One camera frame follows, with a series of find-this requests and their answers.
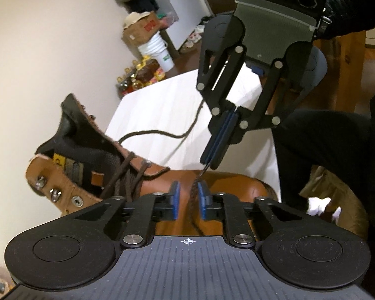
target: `boot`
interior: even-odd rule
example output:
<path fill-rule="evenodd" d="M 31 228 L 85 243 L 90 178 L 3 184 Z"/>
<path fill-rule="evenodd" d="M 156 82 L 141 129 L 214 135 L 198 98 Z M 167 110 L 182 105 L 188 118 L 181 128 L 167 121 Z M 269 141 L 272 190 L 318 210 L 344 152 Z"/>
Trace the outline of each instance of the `boot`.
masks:
<path fill-rule="evenodd" d="M 63 215 L 76 212 L 112 196 L 128 202 L 155 192 L 167 192 L 172 182 L 181 184 L 179 218 L 160 222 L 156 234 L 194 236 L 197 230 L 189 220 L 192 185 L 199 171 L 170 170 L 143 159 L 106 136 L 74 95 L 61 104 L 62 117 L 57 133 L 39 146 L 26 171 L 28 184 L 40 196 L 46 196 Z M 244 175 L 207 172 L 202 177 L 212 192 L 234 194 L 243 202 L 255 197 L 277 199 L 274 190 L 260 180 Z M 220 222 L 199 218 L 196 225 L 206 235 L 222 234 Z"/>

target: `camera lens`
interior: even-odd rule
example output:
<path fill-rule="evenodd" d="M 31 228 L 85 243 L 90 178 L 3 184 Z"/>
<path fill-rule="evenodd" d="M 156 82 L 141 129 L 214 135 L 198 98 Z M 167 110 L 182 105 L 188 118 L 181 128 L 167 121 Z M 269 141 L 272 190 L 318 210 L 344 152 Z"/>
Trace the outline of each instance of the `camera lens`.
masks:
<path fill-rule="evenodd" d="M 314 9 L 318 2 L 317 0 L 297 0 L 302 7 L 307 9 Z"/>

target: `wooden table leg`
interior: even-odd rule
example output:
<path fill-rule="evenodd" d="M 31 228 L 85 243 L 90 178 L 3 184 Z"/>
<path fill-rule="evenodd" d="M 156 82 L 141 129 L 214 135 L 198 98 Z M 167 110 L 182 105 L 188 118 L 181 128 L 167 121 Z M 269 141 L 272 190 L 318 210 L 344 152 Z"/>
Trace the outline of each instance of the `wooden table leg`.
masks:
<path fill-rule="evenodd" d="M 340 38 L 341 61 L 335 110 L 353 113 L 361 94 L 366 32 Z"/>

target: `yellow label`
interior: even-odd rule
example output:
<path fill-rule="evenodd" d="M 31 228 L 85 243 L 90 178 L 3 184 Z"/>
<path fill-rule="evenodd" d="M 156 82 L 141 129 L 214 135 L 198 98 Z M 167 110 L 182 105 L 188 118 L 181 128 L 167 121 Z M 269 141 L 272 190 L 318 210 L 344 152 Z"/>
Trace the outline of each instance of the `yellow label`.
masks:
<path fill-rule="evenodd" d="M 65 160 L 66 158 L 62 155 L 54 153 L 53 161 L 56 165 L 59 165 L 63 170 L 65 169 Z"/>

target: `white cloth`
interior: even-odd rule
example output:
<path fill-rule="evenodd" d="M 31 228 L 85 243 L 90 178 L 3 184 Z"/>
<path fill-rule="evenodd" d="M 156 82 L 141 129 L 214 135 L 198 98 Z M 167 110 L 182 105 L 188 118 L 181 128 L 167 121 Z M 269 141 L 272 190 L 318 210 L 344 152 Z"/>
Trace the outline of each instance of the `white cloth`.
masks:
<path fill-rule="evenodd" d="M 106 134 L 114 140 L 142 130 L 183 134 L 192 124 L 202 100 L 196 90 L 197 75 L 197 70 L 188 72 L 125 96 Z M 253 110 L 261 91 L 259 77 L 243 66 L 227 99 L 236 106 Z M 123 146 L 174 170 L 202 169 L 200 157 L 211 137 L 208 131 L 211 116 L 204 104 L 197 124 L 184 141 L 162 135 L 142 135 L 127 139 Z M 270 129 L 247 132 L 241 143 L 229 147 L 217 171 L 263 180 L 280 199 L 278 166 Z"/>

